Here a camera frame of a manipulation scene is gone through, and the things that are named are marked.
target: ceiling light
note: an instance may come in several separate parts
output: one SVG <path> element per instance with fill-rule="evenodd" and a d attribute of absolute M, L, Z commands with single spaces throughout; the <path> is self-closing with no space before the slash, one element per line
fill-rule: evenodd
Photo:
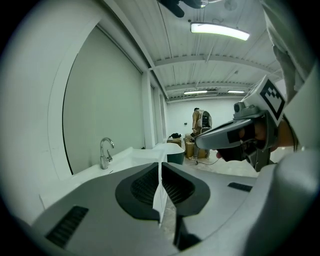
<path fill-rule="evenodd" d="M 244 94 L 244 90 L 228 90 L 228 94 Z"/>
<path fill-rule="evenodd" d="M 194 91 L 185 91 L 184 94 L 205 94 L 207 90 L 194 90 Z"/>
<path fill-rule="evenodd" d="M 204 23 L 204 22 L 192 22 L 191 32 L 225 35 L 233 38 L 238 38 L 244 41 L 246 41 L 250 36 L 247 32 L 244 32 L 238 29 L 234 29 L 228 26 L 217 25 L 213 23 Z"/>

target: white ceiling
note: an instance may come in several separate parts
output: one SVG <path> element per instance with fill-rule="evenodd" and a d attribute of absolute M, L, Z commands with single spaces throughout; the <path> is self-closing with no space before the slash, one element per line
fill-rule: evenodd
<path fill-rule="evenodd" d="M 202 9 L 182 2 L 183 18 L 174 16 L 157 0 L 117 0 L 116 4 L 143 42 L 155 66 L 151 70 L 165 88 L 168 100 L 180 100 L 186 99 L 185 91 L 194 89 L 214 90 L 209 94 L 225 97 L 230 89 L 247 92 L 264 75 L 272 81 L 281 79 L 260 2 L 236 2 L 233 11 L 225 9 L 225 1 Z M 191 33 L 188 20 L 238 28 L 250 37 L 243 41 Z"/>

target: sink countertop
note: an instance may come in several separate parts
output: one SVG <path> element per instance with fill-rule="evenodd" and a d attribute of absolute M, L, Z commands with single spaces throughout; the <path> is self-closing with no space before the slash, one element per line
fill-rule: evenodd
<path fill-rule="evenodd" d="M 94 178 L 116 173 L 134 166 L 148 163 L 162 163 L 167 161 L 167 153 L 163 149 L 133 149 L 129 147 L 112 156 L 113 161 L 107 169 L 101 169 L 100 164 L 95 164 L 71 177 L 53 183 L 39 197 L 44 209 L 47 209 L 59 199 L 66 196 L 75 188 Z"/>

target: cardboard box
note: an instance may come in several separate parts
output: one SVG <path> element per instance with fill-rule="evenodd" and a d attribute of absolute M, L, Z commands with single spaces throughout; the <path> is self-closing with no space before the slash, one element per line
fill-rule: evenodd
<path fill-rule="evenodd" d="M 185 138 L 184 145 L 185 145 L 185 156 L 187 158 L 191 158 L 194 155 L 195 143 L 190 142 L 188 138 Z M 206 157 L 206 151 L 204 149 L 200 149 L 198 158 L 205 158 L 205 157 Z"/>
<path fill-rule="evenodd" d="M 166 143 L 175 143 L 175 144 L 178 144 L 180 146 L 180 148 L 182 148 L 182 146 L 181 146 L 181 138 L 168 139 L 166 141 Z"/>

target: floor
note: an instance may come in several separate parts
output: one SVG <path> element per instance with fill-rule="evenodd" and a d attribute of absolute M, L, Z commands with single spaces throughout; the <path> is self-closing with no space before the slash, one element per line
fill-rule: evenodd
<path fill-rule="evenodd" d="M 293 152 L 292 148 L 278 148 L 276 151 L 271 153 L 270 159 L 273 162 L 280 161 L 285 155 Z M 184 158 L 183 166 L 188 166 L 196 170 L 203 170 L 208 172 L 214 172 L 218 174 L 236 175 L 236 176 L 247 176 L 247 177 L 258 177 L 259 173 L 247 161 L 229 161 L 226 162 L 223 159 L 216 158 L 216 150 L 210 151 L 210 158 L 199 158 L 198 164 L 195 161 Z M 161 224 L 165 237 L 169 241 L 174 240 L 176 226 L 176 208 L 168 197 L 164 216 Z"/>

